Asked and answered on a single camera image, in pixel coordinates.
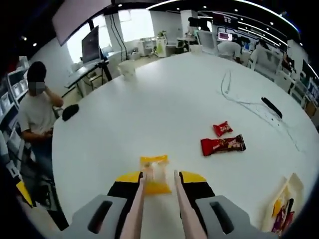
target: man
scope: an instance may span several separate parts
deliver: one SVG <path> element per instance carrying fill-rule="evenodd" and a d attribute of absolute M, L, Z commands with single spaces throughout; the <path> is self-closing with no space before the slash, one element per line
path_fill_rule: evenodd
<path fill-rule="evenodd" d="M 242 64 L 242 61 L 240 60 L 241 47 L 242 45 L 239 39 L 233 41 L 223 41 L 217 45 L 218 51 L 221 55 L 232 56 L 233 59 L 239 64 Z"/>
<path fill-rule="evenodd" d="M 63 100 L 46 87 L 46 68 L 34 62 L 27 73 L 28 93 L 20 103 L 18 121 L 22 138 L 31 143 L 36 161 L 43 173 L 53 179 L 52 134 L 56 117 L 53 106 L 61 107 Z"/>

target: yellow snack bag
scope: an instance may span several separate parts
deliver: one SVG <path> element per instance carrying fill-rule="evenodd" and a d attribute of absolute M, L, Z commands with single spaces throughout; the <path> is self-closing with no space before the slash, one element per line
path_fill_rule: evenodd
<path fill-rule="evenodd" d="M 167 164 L 167 155 L 140 158 L 141 171 L 146 175 L 146 195 L 171 193 L 166 182 L 165 167 Z"/>

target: ceiling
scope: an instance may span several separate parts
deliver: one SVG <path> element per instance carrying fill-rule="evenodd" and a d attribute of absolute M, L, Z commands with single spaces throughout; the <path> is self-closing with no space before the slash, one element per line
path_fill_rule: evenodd
<path fill-rule="evenodd" d="M 10 23 L 10 25 L 5 26 L 5 31 L 8 32 L 8 41 L 5 47 L 5 52 L 8 53 L 7 57 L 12 55 L 27 55 L 31 57 L 43 45 L 53 39 L 55 32 L 51 19 L 63 2 L 64 0 L 31 0 L 19 2 L 19 8 L 14 5 L 15 2 L 12 3 L 12 6 L 5 6 L 5 11 L 8 12 L 8 16 L 6 16 L 2 22 Z M 192 9 L 202 11 L 202 15 L 208 16 L 211 16 L 212 13 L 204 11 L 218 11 L 236 16 L 240 22 L 269 32 L 284 42 L 286 42 L 287 39 L 294 39 L 297 42 L 301 42 L 304 49 L 310 54 L 311 64 L 319 71 L 319 61 L 317 60 L 319 48 L 317 47 L 317 39 L 313 37 L 314 33 L 316 33 L 314 26 L 314 22 L 316 22 L 315 2 L 308 0 L 302 1 L 302 4 L 300 1 L 288 0 L 251 0 L 251 2 L 263 5 L 278 14 L 286 11 L 288 14 L 285 18 L 293 22 L 300 33 L 279 17 L 258 7 L 236 0 L 180 0 L 163 4 L 151 10 L 178 12 L 184 9 Z M 120 9 L 146 8 L 153 4 L 154 3 L 149 2 L 123 3 Z M 118 9 L 119 8 L 115 6 L 107 9 L 105 13 L 115 13 Z M 234 25 L 234 27 L 238 26 L 241 27 L 241 24 L 236 23 L 236 25 Z M 279 42 L 276 38 L 266 33 L 265 35 L 274 42 Z"/>

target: desk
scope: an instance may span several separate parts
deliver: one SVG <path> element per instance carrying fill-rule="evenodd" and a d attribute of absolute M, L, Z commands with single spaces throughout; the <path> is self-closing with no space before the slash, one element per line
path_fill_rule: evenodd
<path fill-rule="evenodd" d="M 102 60 L 102 61 L 97 61 L 97 62 L 93 62 L 93 63 L 82 66 L 76 72 L 74 72 L 72 75 L 69 76 L 64 87 L 70 89 L 72 86 L 76 85 L 79 90 L 79 93 L 81 94 L 82 97 L 84 97 L 84 94 L 81 88 L 79 87 L 78 82 L 82 80 L 85 76 L 87 76 L 89 73 L 97 69 L 98 67 L 103 68 L 106 74 L 106 77 L 108 78 L 109 81 L 112 80 L 112 76 L 107 68 L 108 62 L 109 61 Z"/>
<path fill-rule="evenodd" d="M 283 113 L 287 132 L 273 128 L 220 93 L 232 69 L 232 97 L 267 97 Z M 107 194 L 119 175 L 139 170 L 140 156 L 167 154 L 172 195 L 147 197 L 142 239 L 184 238 L 173 170 L 199 173 L 216 195 L 245 210 L 260 227 L 264 209 L 283 176 L 296 172 L 308 195 L 318 173 L 319 135 L 300 105 L 257 72 L 208 54 L 183 53 L 136 69 L 137 82 L 119 76 L 79 102 L 69 121 L 58 119 L 53 136 L 53 173 L 68 222 L 95 196 Z M 216 138 L 214 123 L 228 120 L 246 151 L 203 157 L 200 140 Z"/>

